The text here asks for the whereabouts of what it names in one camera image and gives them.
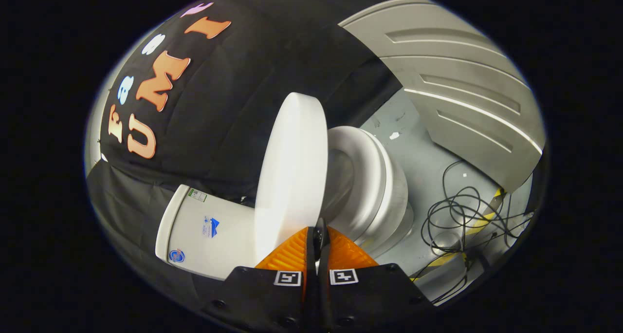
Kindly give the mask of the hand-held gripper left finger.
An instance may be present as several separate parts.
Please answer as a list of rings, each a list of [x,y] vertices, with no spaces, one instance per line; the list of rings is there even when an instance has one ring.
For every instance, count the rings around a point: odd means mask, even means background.
[[[258,266],[235,267],[202,308],[238,333],[307,333],[318,315],[317,231],[305,227]]]

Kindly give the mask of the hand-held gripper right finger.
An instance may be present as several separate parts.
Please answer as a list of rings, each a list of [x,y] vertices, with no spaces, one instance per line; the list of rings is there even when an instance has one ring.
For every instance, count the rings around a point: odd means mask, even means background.
[[[434,306],[395,263],[332,269],[338,247],[316,223],[317,310],[321,333],[391,333],[415,327]]]

